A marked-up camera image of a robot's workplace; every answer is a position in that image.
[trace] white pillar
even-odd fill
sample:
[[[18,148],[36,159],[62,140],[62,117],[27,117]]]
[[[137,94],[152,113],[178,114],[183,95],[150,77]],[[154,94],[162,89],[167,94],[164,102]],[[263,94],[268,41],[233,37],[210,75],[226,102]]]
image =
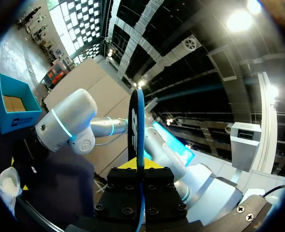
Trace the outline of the white pillar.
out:
[[[252,169],[271,174],[277,147],[277,112],[266,72],[258,74],[262,100],[262,134]]]

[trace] window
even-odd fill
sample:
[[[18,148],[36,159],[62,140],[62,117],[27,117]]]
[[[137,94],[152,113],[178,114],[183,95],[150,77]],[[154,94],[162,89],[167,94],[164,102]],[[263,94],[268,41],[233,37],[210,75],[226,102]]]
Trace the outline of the window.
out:
[[[46,0],[46,2],[47,2],[48,10],[53,9],[54,7],[58,6],[58,4],[59,4],[58,0]]]
[[[67,8],[66,2],[61,4],[61,9],[62,9],[63,16],[69,15],[69,9]]]
[[[61,3],[58,0],[46,0],[46,2],[56,31],[69,55],[100,36],[100,26],[96,25],[100,22],[98,0],[95,2],[62,0]],[[82,62],[85,57],[79,55],[76,58],[78,58],[76,61]]]

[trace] ceiling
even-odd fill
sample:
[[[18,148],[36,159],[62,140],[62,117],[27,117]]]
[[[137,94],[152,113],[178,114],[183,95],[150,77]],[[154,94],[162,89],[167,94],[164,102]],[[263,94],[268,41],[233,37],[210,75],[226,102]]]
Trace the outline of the ceiling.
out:
[[[273,173],[285,176],[285,47],[263,10],[248,2],[103,0],[108,42],[101,53],[129,88],[145,82],[145,103],[158,98],[151,113],[178,140],[225,160],[231,160],[227,124],[261,123],[257,75],[266,72],[279,90]],[[249,18],[236,26],[235,12]],[[183,44],[189,38],[194,51]]]

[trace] floor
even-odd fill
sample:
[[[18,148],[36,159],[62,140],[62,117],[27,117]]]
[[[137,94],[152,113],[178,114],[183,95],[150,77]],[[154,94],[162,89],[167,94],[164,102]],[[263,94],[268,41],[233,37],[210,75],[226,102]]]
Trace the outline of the floor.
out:
[[[0,40],[0,73],[28,83],[37,99],[46,91],[39,82],[50,67],[49,58],[24,29],[14,25]]]

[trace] label on box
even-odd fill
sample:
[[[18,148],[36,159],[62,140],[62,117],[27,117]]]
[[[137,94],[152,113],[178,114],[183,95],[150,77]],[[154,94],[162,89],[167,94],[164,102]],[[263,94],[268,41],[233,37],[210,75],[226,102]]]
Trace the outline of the label on box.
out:
[[[12,122],[12,127],[20,125],[20,124],[28,123],[32,120],[33,120],[33,117],[14,118]]]

